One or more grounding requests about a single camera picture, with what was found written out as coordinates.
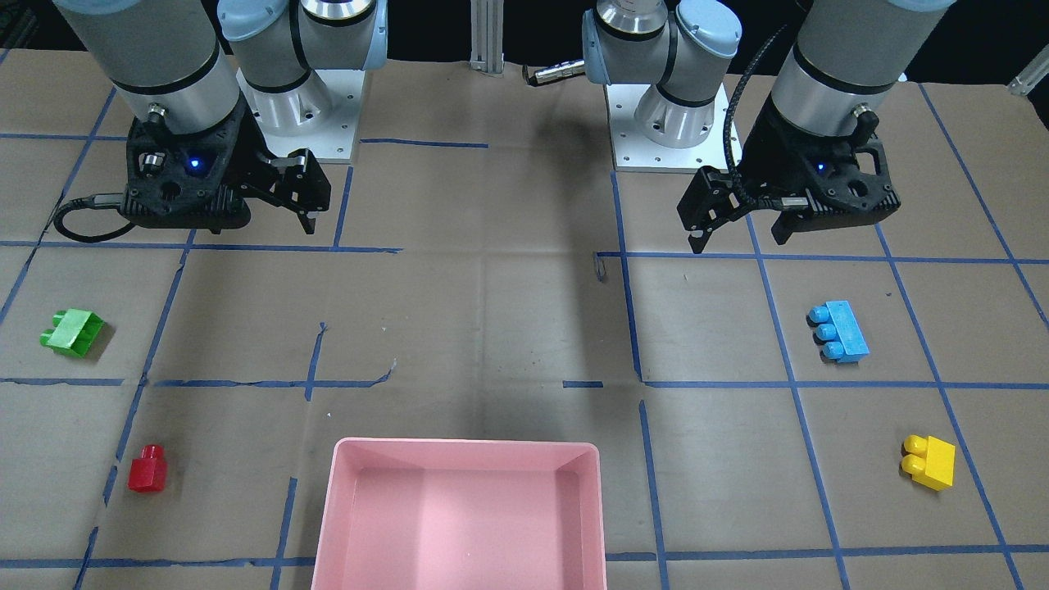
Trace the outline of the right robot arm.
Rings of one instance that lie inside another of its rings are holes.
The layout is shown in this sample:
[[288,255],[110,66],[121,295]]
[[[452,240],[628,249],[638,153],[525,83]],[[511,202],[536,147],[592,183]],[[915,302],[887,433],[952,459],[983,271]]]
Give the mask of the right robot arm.
[[322,161],[349,157],[356,91],[326,75],[378,70],[385,1],[59,1],[134,113],[126,187],[56,209],[60,235],[105,243],[134,228],[244,227],[248,202],[291,211],[307,234],[331,202]]

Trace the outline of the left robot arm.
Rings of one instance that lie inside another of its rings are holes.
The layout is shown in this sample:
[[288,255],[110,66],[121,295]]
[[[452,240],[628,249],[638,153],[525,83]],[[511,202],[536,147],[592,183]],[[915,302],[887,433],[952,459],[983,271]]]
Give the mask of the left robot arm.
[[724,119],[715,100],[742,38],[738,16],[719,1],[599,1],[582,16],[577,63],[604,86],[640,84],[633,126],[665,148],[720,132],[722,166],[701,165],[677,212],[692,251],[754,211],[776,211],[779,245],[795,233],[876,225],[900,198],[876,130],[877,109],[948,1],[814,1],[763,108],[732,156],[732,120],[758,50]]

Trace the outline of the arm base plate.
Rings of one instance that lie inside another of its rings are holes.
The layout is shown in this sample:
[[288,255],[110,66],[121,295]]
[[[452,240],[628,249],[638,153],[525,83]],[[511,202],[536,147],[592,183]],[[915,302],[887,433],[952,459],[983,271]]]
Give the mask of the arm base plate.
[[363,70],[315,70],[301,86],[284,93],[263,93],[237,81],[270,152],[288,156],[308,149],[319,163],[351,165],[368,73]]
[[684,107],[670,103],[651,84],[606,86],[615,170],[694,173],[711,166],[726,171],[724,85],[711,103]]

